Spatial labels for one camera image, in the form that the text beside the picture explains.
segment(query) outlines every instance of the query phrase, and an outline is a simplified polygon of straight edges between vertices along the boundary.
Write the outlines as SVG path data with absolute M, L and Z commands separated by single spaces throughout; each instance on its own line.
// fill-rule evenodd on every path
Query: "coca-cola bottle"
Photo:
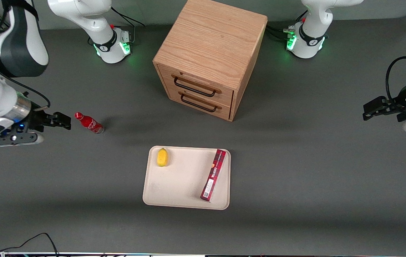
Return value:
M 86 127 L 97 135 L 100 135 L 105 131 L 105 128 L 102 126 L 102 124 L 98 123 L 90 116 L 84 116 L 80 112 L 77 112 L 75 113 L 75 118 L 81 122 L 81 125 L 83 127 Z

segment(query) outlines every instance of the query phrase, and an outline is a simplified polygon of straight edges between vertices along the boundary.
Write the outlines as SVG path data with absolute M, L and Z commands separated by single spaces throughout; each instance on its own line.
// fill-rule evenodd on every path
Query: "green led light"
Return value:
M 122 51 L 125 55 L 130 54 L 130 44 L 129 43 L 122 43 L 119 42 L 120 47 L 122 47 Z
M 324 38 L 322 39 L 322 43 L 320 43 L 319 50 L 322 49 L 322 46 L 324 45 L 324 41 L 325 41 L 325 36 L 324 36 Z
M 289 41 L 287 42 L 287 48 L 289 50 L 292 50 L 293 47 L 295 46 L 295 42 L 296 42 L 296 36 L 294 35 L 291 39 L 289 39 Z
M 95 48 L 95 51 L 97 51 L 97 55 L 100 56 L 100 53 L 98 52 L 97 47 L 95 46 L 95 44 L 93 45 L 93 47 Z

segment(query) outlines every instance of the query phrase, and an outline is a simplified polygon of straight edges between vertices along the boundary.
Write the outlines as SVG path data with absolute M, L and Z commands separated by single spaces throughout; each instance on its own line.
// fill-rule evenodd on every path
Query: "wall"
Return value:
M 262 13 L 269 21 L 289 21 L 305 9 L 299 0 L 217 0 L 228 5 Z M 113 0 L 113 7 L 145 24 L 172 24 L 186 0 Z M 74 23 L 54 15 L 46 0 L 35 0 L 42 29 L 76 28 Z M 365 0 L 353 7 L 335 8 L 337 20 L 385 19 L 406 16 L 406 0 Z M 127 24 L 110 11 L 105 18 L 115 25 Z

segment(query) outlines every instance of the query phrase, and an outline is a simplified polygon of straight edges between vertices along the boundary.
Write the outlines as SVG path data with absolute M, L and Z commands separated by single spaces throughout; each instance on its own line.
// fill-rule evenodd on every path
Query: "red box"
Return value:
M 222 168 L 222 163 L 224 162 L 226 152 L 218 149 L 216 156 L 214 157 L 213 166 L 209 172 L 208 179 L 203 188 L 203 192 L 200 195 L 200 198 L 205 201 L 210 201 L 211 196 L 213 195 L 214 187 L 216 186 L 217 177 L 219 176 L 220 169 Z

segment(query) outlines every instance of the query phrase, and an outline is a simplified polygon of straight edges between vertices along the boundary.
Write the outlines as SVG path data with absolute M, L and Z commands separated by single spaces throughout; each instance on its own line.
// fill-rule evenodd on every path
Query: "bottle cap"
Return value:
M 84 115 L 82 115 L 80 112 L 75 113 L 75 118 L 82 120 L 84 118 Z

